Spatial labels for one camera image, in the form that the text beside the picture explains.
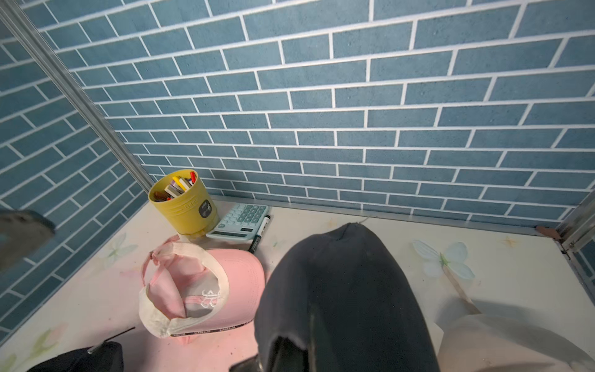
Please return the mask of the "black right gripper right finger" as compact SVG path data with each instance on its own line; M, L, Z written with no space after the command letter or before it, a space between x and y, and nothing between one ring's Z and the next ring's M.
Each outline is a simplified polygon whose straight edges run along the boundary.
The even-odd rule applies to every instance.
M259 356L252 356L230 367L229 372L260 372Z

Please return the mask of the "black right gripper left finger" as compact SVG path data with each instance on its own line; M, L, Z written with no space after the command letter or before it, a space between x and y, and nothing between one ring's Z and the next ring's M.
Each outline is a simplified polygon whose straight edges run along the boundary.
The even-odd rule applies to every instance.
M33 210L1 211L1 272L36 252L55 236L56 226Z

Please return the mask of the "pink baseball cap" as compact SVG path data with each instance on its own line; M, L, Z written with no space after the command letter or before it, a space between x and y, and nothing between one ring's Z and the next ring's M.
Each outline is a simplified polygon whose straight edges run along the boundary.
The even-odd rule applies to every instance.
M253 254L179 240L149 252L140 276L142 324L157 338L186 343L252 322L265 288L262 264Z

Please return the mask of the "grey baseball cap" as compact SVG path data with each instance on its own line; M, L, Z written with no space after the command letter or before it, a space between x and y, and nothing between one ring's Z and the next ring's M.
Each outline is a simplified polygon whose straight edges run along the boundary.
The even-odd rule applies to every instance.
M258 371L436 371L429 331L404 272L359 223L294 245L254 319Z

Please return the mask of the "cream white baseball cap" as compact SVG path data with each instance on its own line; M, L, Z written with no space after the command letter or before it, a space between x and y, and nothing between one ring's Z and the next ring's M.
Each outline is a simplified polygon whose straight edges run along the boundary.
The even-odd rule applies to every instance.
M442 371L593 371L594 359L568 339L514 319L483 314L446 266L470 314L443 333Z

